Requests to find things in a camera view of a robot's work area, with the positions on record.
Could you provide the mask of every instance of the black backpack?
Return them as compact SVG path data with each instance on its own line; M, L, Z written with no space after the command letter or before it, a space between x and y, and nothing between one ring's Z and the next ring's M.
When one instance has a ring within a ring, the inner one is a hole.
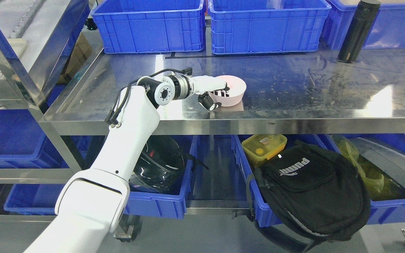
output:
M327 240L350 240L368 221L367 189L357 169L336 152L299 144L255 169L254 176L265 201L283 224L312 239L303 252ZM247 195L253 220L249 190ZM271 234L281 234L273 227L256 227L271 240Z

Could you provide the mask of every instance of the gray floor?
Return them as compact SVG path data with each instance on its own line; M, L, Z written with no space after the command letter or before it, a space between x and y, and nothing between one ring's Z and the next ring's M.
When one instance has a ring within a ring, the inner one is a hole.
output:
M45 223L0 222L0 253L22 252ZM348 242L324 243L312 253L405 253L405 223L365 226ZM98 253L279 253L246 217L187 215L183 220L145 218L138 238L122 243L108 235Z

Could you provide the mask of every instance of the plastic food container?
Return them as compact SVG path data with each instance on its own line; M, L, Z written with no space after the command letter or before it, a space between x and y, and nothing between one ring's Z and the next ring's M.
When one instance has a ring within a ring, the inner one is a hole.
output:
M332 50L342 47L359 0L328 0L332 10L322 37ZM405 0L379 0L381 7L363 49L405 48Z
M209 93L214 102L220 102L221 106L230 107L241 102L246 91L246 83L235 76L218 76L217 78L226 81L229 91L212 91Z
M330 9L324 0L209 0L212 53L316 51Z
M242 142L246 157L254 168L281 152L287 144L283 135L253 135Z
M204 0L106 0L91 11L105 53L204 48Z

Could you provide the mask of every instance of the metal table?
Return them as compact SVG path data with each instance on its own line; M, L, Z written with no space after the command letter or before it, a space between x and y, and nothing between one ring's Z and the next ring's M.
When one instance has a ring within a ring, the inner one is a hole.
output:
M172 67L193 75L235 75L243 101L213 112L197 98L159 108L156 135L405 133L405 50L364 50L354 64L338 51L216 56L190 53L104 54L75 78L41 125L61 135L105 135L117 91L131 80Z

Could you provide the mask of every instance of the container lid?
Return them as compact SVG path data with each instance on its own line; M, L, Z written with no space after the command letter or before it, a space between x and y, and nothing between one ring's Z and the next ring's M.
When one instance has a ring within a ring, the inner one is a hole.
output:
M287 138L283 135L253 135L242 142L242 147L250 158L263 161L273 158L286 144Z

